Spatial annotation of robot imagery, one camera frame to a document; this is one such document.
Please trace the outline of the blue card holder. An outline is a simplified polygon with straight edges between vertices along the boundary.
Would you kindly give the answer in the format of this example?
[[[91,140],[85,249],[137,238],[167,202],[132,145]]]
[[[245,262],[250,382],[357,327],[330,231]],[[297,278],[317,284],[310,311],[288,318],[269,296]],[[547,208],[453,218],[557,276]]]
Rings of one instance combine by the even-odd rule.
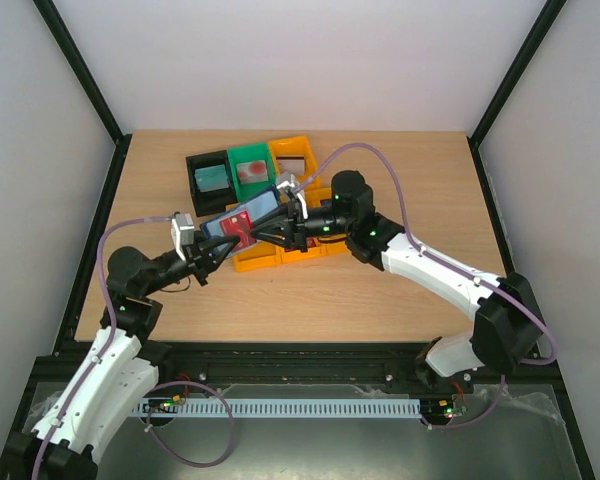
[[[229,257],[232,257],[253,248],[258,243],[258,240],[250,234],[253,224],[279,205],[278,190],[269,186],[248,200],[203,222],[201,230],[208,239],[238,236],[239,242],[229,254]]]

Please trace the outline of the red VIP credit card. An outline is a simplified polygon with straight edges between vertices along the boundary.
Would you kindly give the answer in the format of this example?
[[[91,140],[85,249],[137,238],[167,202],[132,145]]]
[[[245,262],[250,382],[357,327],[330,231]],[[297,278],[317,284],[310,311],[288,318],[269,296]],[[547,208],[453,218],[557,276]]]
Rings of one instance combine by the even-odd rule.
[[[240,243],[233,253],[249,249],[257,243],[251,236],[252,221],[246,210],[235,210],[227,212],[223,216],[216,217],[207,223],[210,236],[237,236]]]

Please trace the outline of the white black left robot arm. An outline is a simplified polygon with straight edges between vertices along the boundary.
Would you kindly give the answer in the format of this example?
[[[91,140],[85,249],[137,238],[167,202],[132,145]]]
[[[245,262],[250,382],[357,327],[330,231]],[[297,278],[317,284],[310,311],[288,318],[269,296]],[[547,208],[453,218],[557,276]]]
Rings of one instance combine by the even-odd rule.
[[[169,346],[149,336],[162,310],[150,294],[188,277],[204,285],[238,244],[235,235],[191,243],[154,259],[125,246],[109,257],[108,304],[84,360],[30,432],[7,440],[12,479],[93,479],[105,450],[140,400],[170,374]]]

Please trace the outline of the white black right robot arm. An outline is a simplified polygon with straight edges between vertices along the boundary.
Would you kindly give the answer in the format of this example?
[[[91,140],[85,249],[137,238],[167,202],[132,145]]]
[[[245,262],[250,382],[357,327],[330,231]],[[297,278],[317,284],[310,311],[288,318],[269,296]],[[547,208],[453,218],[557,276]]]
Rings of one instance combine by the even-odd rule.
[[[508,376],[527,361],[542,335],[542,320],[528,280],[515,272],[500,277],[469,268],[426,245],[378,213],[372,188],[357,171],[337,173],[331,199],[315,208],[286,182],[287,200],[257,220],[253,238],[305,251],[312,239],[342,236],[360,262],[409,279],[455,306],[471,330],[432,340],[415,361],[418,384],[435,392],[452,376],[486,367]]]

